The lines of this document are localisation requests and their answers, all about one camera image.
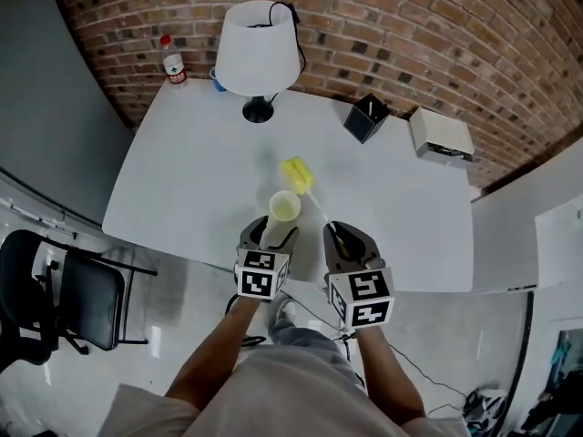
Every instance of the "black box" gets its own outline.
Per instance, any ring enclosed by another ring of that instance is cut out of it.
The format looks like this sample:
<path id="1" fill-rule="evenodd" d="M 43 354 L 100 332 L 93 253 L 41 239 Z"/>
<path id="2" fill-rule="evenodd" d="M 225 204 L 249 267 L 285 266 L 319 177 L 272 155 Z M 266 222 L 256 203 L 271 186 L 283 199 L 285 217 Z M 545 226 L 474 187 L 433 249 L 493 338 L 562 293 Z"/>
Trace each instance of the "black box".
<path id="1" fill-rule="evenodd" d="M 364 143 L 381 126 L 383 120 L 391 113 L 389 108 L 378 98 L 369 94 L 353 105 L 344 127 L 356 139 Z"/>

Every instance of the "white box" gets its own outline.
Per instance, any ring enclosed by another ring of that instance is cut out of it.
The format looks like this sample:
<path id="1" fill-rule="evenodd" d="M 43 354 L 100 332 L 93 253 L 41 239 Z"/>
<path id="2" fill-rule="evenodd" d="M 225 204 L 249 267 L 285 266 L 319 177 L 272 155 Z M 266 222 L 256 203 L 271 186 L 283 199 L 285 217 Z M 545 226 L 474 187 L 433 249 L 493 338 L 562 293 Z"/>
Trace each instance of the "white box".
<path id="1" fill-rule="evenodd" d="M 328 300 L 349 329 L 389 321 L 394 305 L 391 269 L 370 269 L 330 275 Z"/>
<path id="2" fill-rule="evenodd" d="M 474 144 L 463 121 L 417 108 L 409 125 L 418 157 L 460 168 L 472 163 Z"/>
<path id="3" fill-rule="evenodd" d="M 237 294 L 273 300 L 287 279 L 290 256 L 252 249 L 239 249 L 238 254 Z"/>

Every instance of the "plastic bottle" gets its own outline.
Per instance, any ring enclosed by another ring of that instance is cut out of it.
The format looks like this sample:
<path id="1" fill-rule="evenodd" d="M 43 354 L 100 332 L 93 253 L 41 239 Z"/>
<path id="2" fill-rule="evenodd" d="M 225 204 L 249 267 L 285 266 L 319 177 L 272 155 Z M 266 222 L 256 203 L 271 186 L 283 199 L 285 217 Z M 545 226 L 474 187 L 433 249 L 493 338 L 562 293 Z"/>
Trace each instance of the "plastic bottle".
<path id="1" fill-rule="evenodd" d="M 189 83 L 189 77 L 182 63 L 182 55 L 172 42 L 172 37 L 164 35 L 160 38 L 162 63 L 172 86 L 181 89 Z"/>

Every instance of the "white t-shirt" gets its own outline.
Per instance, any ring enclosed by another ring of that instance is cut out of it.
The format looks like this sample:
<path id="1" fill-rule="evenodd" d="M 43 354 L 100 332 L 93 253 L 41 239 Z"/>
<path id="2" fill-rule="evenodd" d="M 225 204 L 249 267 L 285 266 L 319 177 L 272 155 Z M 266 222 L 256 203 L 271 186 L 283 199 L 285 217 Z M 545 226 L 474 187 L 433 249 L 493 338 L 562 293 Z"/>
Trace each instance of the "white t-shirt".
<path id="1" fill-rule="evenodd" d="M 257 348 L 203 412 L 120 385 L 98 437 L 469 437 L 461 419 L 397 426 L 329 359 L 314 349 Z"/>

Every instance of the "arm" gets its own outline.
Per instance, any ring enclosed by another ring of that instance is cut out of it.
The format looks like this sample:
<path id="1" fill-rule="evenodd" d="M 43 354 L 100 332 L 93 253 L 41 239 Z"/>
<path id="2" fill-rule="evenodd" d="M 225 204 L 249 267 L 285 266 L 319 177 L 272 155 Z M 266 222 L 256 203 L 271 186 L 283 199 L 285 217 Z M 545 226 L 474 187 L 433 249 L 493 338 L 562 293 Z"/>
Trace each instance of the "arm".
<path id="1" fill-rule="evenodd" d="M 239 298 L 180 368 L 166 396 L 188 401 L 202 411 L 230 377 L 240 344 L 260 305 L 261 300 Z"/>
<path id="2" fill-rule="evenodd" d="M 356 331 L 366 387 L 373 403 L 395 424 L 424 418 L 421 395 L 404 373 L 380 327 Z"/>

